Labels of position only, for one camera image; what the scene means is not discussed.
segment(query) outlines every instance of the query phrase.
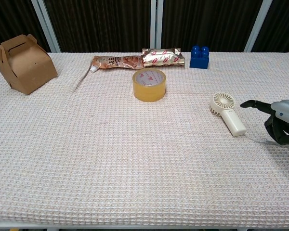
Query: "white mini fan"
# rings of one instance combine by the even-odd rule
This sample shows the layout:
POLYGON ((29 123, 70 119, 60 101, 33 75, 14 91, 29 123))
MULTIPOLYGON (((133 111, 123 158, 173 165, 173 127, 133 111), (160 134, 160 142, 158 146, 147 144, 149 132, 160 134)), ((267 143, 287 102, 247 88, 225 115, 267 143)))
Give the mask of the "white mini fan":
POLYGON ((216 93, 210 100, 211 112, 222 116, 233 136, 240 136, 246 132, 246 128, 234 111, 235 99, 227 93, 216 93))

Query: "packing tape roll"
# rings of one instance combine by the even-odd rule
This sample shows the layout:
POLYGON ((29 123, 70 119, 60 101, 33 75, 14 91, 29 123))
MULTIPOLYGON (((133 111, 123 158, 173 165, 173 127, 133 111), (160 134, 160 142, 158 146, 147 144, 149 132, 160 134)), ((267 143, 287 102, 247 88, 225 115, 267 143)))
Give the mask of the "packing tape roll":
POLYGON ((134 96, 144 102, 155 102, 165 95, 166 76, 160 70, 145 68, 133 75, 134 96))

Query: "blue lego brick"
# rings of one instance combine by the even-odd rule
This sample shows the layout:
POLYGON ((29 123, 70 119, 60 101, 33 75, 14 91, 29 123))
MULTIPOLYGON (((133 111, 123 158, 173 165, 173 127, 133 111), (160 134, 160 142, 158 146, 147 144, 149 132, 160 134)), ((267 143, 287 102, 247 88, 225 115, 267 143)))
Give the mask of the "blue lego brick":
POLYGON ((209 64, 209 48, 194 46, 191 51, 190 68, 207 69, 209 64))

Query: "table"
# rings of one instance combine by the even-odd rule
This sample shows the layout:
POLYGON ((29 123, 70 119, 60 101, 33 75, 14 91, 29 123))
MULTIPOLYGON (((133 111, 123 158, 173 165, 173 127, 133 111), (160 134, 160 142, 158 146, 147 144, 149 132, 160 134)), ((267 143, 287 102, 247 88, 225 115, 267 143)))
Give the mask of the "table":
POLYGON ((289 228, 289 148, 242 102, 289 99, 289 53, 211 52, 207 70, 160 67, 166 95, 134 98, 134 70, 89 73, 94 55, 51 53, 59 76, 30 95, 0 75, 0 227, 289 228), (228 92, 247 128, 209 110, 228 92))

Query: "dark curtain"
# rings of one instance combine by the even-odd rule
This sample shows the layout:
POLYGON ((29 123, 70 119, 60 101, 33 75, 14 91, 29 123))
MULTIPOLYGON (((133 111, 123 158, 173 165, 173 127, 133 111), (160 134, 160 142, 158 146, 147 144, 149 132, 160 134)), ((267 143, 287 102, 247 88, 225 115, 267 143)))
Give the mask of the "dark curtain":
POLYGON ((262 0, 164 0, 163 48, 244 50, 262 0))
POLYGON ((272 1, 252 51, 289 52, 289 0, 272 1))
POLYGON ((50 51, 31 0, 0 0, 0 44, 21 34, 32 34, 50 51))
POLYGON ((150 0, 45 0, 61 51, 150 47, 150 0))

